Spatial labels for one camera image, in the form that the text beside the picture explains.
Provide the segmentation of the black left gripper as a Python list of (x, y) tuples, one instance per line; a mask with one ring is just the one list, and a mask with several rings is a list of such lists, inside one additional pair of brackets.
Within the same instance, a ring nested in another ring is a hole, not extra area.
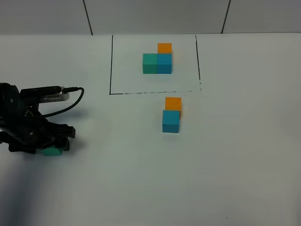
[(24, 108), (0, 107), (0, 142), (8, 144), (10, 152), (35, 154), (36, 150), (55, 146), (69, 151), (69, 138), (75, 138), (72, 126), (61, 126), (45, 118), (36, 118)]

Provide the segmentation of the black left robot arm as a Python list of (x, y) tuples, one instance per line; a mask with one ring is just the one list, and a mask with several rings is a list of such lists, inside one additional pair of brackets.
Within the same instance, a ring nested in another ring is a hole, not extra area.
[(65, 101), (69, 93), (84, 91), (80, 87), (40, 87), (18, 90), (15, 85), (0, 85), (0, 141), (8, 144), (10, 152), (35, 154), (38, 150), (46, 156), (61, 155), (69, 151), (70, 138), (75, 138), (75, 128), (48, 121), (49, 117), (64, 113), (71, 106), (48, 114), (39, 112), (41, 103)]

